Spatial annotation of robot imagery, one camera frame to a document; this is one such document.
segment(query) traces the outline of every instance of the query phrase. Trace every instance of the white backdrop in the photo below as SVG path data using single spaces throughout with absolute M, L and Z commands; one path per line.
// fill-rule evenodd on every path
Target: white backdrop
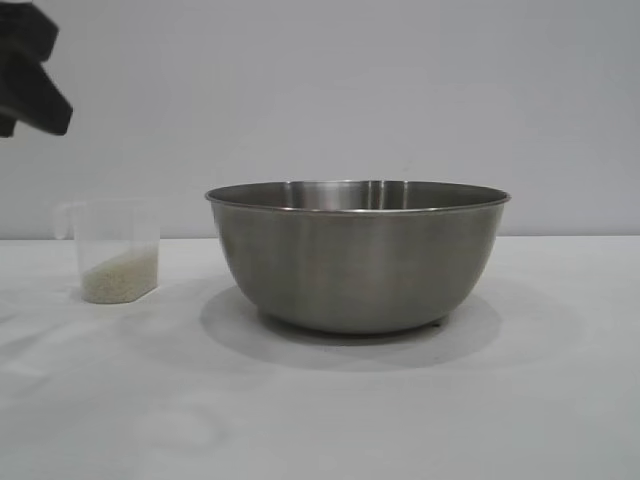
M 512 193 L 503 234 L 640 233 L 638 0 L 40 0 L 66 137 L 0 144 L 0 238 L 60 201 L 283 179 Z

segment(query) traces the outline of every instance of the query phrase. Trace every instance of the metal mixing bowl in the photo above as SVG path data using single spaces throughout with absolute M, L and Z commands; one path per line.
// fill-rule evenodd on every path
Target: metal mixing bowl
M 258 309 L 316 330 L 371 334 L 432 322 L 467 297 L 509 195 L 338 181 L 237 185 L 206 198 L 231 272 Z

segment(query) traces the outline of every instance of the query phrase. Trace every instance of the white tabletop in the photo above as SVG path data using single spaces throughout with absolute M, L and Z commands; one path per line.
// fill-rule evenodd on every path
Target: white tabletop
M 0 243 L 0 478 L 640 478 L 640 238 L 501 238 L 440 328 L 265 323 L 216 240 L 83 303 L 70 242 Z

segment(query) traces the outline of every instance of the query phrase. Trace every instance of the clear plastic cup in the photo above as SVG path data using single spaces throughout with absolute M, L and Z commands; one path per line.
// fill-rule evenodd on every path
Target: clear plastic cup
M 55 236 L 73 231 L 82 298 L 128 303 L 158 286 L 160 229 L 151 199 L 69 203 L 55 213 Z

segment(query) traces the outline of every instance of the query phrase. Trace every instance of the white rice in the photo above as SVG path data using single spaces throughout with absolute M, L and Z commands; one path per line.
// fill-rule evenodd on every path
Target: white rice
M 148 248 L 103 262 L 82 276 L 82 298 L 91 303 L 128 303 L 158 286 L 158 250 Z

